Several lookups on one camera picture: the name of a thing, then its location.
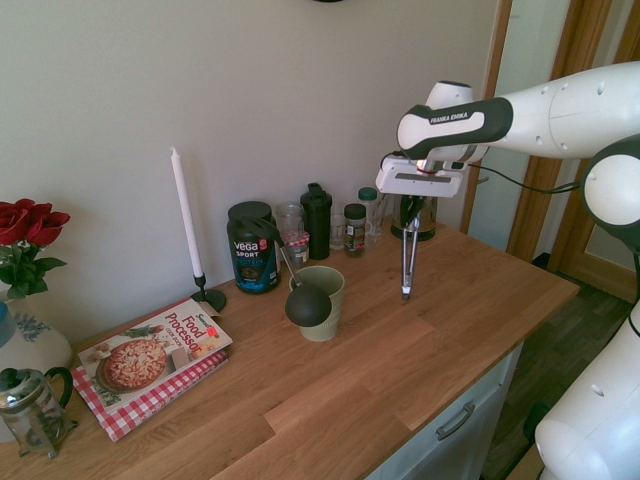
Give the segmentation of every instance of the white cabinet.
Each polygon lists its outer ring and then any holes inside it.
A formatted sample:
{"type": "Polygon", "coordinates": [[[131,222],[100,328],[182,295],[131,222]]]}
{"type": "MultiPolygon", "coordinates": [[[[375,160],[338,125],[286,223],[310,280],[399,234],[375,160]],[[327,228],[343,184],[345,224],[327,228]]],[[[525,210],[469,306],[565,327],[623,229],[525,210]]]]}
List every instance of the white cabinet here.
{"type": "Polygon", "coordinates": [[[478,480],[520,349],[478,380],[366,480],[478,480]]]}

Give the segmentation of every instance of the bottle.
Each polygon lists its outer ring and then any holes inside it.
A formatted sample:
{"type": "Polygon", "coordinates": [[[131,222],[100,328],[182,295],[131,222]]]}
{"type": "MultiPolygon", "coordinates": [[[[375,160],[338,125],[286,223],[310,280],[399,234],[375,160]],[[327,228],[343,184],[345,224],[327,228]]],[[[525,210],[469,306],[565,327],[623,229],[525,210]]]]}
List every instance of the bottle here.
{"type": "Polygon", "coordinates": [[[272,240],[260,238],[242,223],[242,215],[262,218],[275,225],[271,207],[264,202],[243,202],[229,209],[227,236],[238,288],[247,293],[265,293],[280,283],[280,262],[272,240]]]}
{"type": "Polygon", "coordinates": [[[305,230],[311,237],[309,257],[322,260],[329,256],[332,199],[318,183],[310,183],[308,187],[309,191],[300,197],[300,203],[304,207],[305,230]]]}
{"type": "Polygon", "coordinates": [[[360,257],[364,253],[364,230],[367,209],[359,203],[344,207],[345,236],[344,249],[348,257],[360,257]]]}
{"type": "Polygon", "coordinates": [[[358,203],[364,205],[367,210],[366,223],[364,227],[365,243],[370,246],[375,242],[376,235],[376,199],[378,191],[372,187],[363,187],[358,190],[358,203]]]}

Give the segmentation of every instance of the french press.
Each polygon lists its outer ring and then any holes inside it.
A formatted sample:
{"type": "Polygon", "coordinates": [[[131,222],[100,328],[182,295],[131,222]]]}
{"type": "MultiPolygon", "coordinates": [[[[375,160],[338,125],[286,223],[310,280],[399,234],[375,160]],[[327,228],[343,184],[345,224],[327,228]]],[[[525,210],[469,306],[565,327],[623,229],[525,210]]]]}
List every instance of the french press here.
{"type": "Polygon", "coordinates": [[[64,411],[73,380],[64,367],[54,367],[44,375],[38,370],[6,368],[0,373],[0,416],[20,443],[20,456],[44,451],[58,455],[56,445],[78,425],[64,411]],[[58,401],[47,379],[62,376],[64,390],[58,401]]]}

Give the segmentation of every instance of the candle holder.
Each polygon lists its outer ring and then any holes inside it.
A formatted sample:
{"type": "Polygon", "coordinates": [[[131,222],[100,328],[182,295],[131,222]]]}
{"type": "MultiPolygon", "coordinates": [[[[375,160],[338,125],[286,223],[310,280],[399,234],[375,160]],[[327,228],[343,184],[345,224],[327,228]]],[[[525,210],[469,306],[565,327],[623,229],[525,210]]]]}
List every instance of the candle holder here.
{"type": "Polygon", "coordinates": [[[224,308],[227,304],[227,297],[219,290],[205,290],[204,286],[207,283],[207,279],[204,276],[204,273],[201,277],[193,277],[193,280],[196,282],[196,286],[200,288],[199,292],[191,295],[196,302],[207,302],[211,305],[216,312],[219,312],[224,308]]]}

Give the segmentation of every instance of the black shaker bottle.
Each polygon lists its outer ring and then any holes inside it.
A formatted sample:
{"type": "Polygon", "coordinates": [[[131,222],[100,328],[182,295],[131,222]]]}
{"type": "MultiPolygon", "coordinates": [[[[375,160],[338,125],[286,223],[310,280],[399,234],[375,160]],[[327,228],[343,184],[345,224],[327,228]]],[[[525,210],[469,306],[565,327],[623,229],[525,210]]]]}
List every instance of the black shaker bottle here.
{"type": "Polygon", "coordinates": [[[304,207],[304,226],[309,232],[309,257],[322,260],[329,256],[331,236],[331,195],[317,183],[310,183],[309,191],[300,197],[304,207]]]}

